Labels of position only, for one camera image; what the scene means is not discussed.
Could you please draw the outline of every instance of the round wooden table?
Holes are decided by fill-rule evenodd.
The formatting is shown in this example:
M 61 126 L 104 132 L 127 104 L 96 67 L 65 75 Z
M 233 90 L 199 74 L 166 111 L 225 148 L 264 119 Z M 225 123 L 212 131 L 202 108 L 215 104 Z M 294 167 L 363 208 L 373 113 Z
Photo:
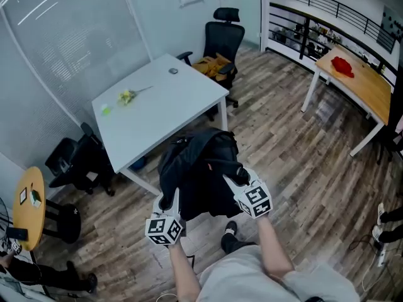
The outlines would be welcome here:
M 26 189 L 26 199 L 20 204 L 20 194 Z M 42 204 L 39 208 L 31 204 L 30 191 L 38 192 Z M 13 205 L 13 225 L 16 228 L 28 230 L 28 241 L 20 241 L 25 250 L 33 250 L 42 236 L 43 224 L 45 223 L 45 182 L 39 168 L 31 167 L 25 171 L 15 191 Z
M 31 204 L 30 192 L 32 189 L 39 194 L 42 202 L 38 208 Z M 26 191 L 26 199 L 20 204 L 20 194 L 24 190 Z M 57 210 L 58 213 L 46 210 L 47 206 Z M 43 227 L 45 217 L 56 221 L 56 232 Z M 39 244 L 42 234 L 60 238 L 66 243 L 74 243 L 81 232 L 81 217 L 73 204 L 61 206 L 47 200 L 42 173 L 39 168 L 31 167 L 25 171 L 15 192 L 13 226 L 28 230 L 28 240 L 19 240 L 19 242 L 25 250 L 33 250 Z

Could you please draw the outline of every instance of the headrest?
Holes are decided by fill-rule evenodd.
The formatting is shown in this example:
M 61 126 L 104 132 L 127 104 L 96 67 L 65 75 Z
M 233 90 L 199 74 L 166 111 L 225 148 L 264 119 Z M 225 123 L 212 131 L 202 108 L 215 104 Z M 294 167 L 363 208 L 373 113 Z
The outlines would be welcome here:
M 240 22 L 238 16 L 239 9 L 237 8 L 218 8 L 214 11 L 214 19 L 224 20 L 229 22 Z

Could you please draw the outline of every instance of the black pants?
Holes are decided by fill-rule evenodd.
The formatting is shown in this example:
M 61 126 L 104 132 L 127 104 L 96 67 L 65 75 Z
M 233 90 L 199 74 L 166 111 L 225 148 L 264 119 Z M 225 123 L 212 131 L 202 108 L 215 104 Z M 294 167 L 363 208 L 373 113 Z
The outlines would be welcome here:
M 380 217 L 382 223 L 399 220 L 403 220 L 403 206 L 388 213 L 385 212 Z M 403 225 L 396 227 L 391 232 L 382 232 L 379 236 L 379 241 L 382 243 L 392 243 L 401 238 L 403 238 Z
M 249 245 L 257 245 L 257 243 L 255 243 L 255 242 L 240 242 L 231 233 L 226 233 L 221 238 L 221 248 L 227 255 L 231 254 L 232 252 L 235 252 L 236 250 L 240 249 L 243 246 L 249 246 Z
M 45 265 L 38 265 L 38 267 L 14 258 L 8 271 L 15 279 L 26 285 L 40 284 L 68 291 L 88 291 L 90 289 L 89 281 L 80 280 L 75 270 L 56 271 Z

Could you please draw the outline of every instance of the black jacket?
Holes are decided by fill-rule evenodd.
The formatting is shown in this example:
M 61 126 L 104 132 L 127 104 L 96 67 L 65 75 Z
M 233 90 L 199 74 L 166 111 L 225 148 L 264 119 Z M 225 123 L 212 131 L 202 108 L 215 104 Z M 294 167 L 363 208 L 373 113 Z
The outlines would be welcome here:
M 180 214 L 191 220 L 201 213 L 232 217 L 241 211 L 222 174 L 239 185 L 247 184 L 249 174 L 237 161 L 238 148 L 231 132 L 208 128 L 190 133 L 170 144 L 158 166 L 164 199 L 161 208 L 169 209 L 177 187 Z

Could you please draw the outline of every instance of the gray shirt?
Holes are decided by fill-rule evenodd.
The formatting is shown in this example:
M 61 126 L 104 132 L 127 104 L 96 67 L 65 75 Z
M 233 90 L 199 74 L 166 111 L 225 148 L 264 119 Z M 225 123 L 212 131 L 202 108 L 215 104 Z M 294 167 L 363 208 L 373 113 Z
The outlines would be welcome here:
M 317 296 L 325 302 L 359 302 L 354 286 L 328 266 L 311 273 L 289 272 L 283 285 L 263 268 L 260 247 L 243 247 L 207 268 L 200 278 L 197 302 L 305 302 Z

